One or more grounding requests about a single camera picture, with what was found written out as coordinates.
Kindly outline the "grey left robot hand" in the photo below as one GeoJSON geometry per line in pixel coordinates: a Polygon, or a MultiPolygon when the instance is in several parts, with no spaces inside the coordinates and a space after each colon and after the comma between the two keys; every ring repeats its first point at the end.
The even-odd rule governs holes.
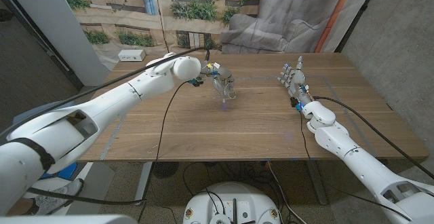
{"type": "Polygon", "coordinates": [[[235,79],[228,69],[217,62],[204,62],[201,66],[202,68],[198,78],[203,79],[204,77],[211,77],[213,87],[222,102],[236,98],[235,79]]]}

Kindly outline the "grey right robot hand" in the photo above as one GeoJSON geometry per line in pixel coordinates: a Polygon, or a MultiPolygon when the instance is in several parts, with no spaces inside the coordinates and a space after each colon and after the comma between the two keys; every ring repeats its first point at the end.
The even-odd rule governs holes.
{"type": "Polygon", "coordinates": [[[295,68],[285,64],[281,77],[277,79],[288,90],[288,94],[298,101],[300,107],[313,101],[312,97],[308,95],[308,85],[305,83],[304,73],[302,72],[302,56],[298,58],[295,68]]]}

